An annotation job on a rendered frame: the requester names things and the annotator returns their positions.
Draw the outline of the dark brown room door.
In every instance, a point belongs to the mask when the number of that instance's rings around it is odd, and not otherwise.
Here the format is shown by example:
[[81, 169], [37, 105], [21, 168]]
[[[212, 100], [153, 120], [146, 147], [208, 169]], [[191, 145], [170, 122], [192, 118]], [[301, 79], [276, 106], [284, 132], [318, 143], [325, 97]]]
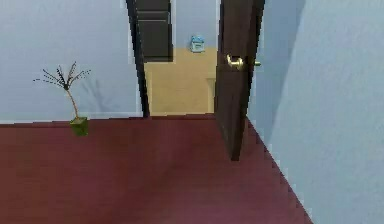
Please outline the dark brown room door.
[[[214, 115], [229, 158], [238, 161], [266, 0], [221, 0]], [[241, 57], [243, 68], [227, 64]]]

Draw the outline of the small light blue box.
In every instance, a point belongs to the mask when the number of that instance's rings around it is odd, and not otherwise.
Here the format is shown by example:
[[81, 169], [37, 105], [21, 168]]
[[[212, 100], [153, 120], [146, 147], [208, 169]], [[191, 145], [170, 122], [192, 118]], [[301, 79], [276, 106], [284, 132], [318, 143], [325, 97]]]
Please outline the small light blue box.
[[205, 41], [202, 36], [193, 35], [190, 42], [190, 50], [194, 53], [200, 53], [205, 50]]

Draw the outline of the dark brown panelled door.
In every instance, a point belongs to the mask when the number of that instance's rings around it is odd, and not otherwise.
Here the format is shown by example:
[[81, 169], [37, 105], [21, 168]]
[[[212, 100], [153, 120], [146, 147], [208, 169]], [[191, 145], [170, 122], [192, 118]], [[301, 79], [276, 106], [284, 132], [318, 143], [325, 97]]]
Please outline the dark brown panelled door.
[[170, 0], [136, 0], [141, 47], [146, 62], [173, 60]]

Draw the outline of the house plant in green pot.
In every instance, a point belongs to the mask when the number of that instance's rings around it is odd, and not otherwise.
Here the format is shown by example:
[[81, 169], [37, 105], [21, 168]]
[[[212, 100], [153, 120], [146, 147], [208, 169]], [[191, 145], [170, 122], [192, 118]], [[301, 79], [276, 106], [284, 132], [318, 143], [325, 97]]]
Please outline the house plant in green pot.
[[48, 70], [43, 69], [42, 78], [36, 78], [34, 79], [34, 82], [48, 83], [64, 90], [66, 95], [69, 97], [74, 111], [74, 117], [69, 121], [71, 130], [76, 136], [87, 136], [89, 131], [88, 118], [79, 114], [79, 109], [71, 93], [71, 88], [76, 81], [84, 79], [90, 75], [91, 71], [81, 70], [80, 72], [76, 72], [76, 68], [77, 62], [74, 61], [67, 73], [63, 71], [60, 65], [56, 68], [56, 74], [50, 73]]

